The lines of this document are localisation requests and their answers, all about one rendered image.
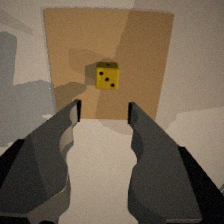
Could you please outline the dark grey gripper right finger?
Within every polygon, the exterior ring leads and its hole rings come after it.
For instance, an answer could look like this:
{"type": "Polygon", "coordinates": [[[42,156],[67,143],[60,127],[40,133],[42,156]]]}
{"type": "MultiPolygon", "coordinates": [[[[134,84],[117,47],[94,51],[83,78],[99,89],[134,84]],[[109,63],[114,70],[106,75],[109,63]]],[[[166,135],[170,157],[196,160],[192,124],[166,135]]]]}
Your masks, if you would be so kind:
{"type": "Polygon", "coordinates": [[[224,196],[188,150],[135,102],[128,124],[137,164],[127,208],[138,224],[224,224],[224,196]]]}

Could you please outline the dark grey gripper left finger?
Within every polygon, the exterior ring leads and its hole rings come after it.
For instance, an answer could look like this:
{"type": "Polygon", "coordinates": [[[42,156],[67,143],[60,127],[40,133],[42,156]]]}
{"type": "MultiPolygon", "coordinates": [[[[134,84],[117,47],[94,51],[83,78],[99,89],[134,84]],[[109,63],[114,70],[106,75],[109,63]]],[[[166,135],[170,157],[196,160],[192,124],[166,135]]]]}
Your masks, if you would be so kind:
{"type": "Polygon", "coordinates": [[[67,153],[74,145],[72,127],[80,122],[81,105],[75,99],[0,156],[0,224],[58,224],[67,211],[67,153]]]}

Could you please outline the yellow die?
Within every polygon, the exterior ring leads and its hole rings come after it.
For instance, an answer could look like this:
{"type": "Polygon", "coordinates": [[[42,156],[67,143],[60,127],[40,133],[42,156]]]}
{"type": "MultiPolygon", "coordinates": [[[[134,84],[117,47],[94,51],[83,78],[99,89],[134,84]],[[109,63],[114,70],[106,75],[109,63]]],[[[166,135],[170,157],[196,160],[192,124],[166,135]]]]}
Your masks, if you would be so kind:
{"type": "Polygon", "coordinates": [[[96,88],[118,89],[119,64],[111,62],[98,62],[96,66],[96,88]]]}

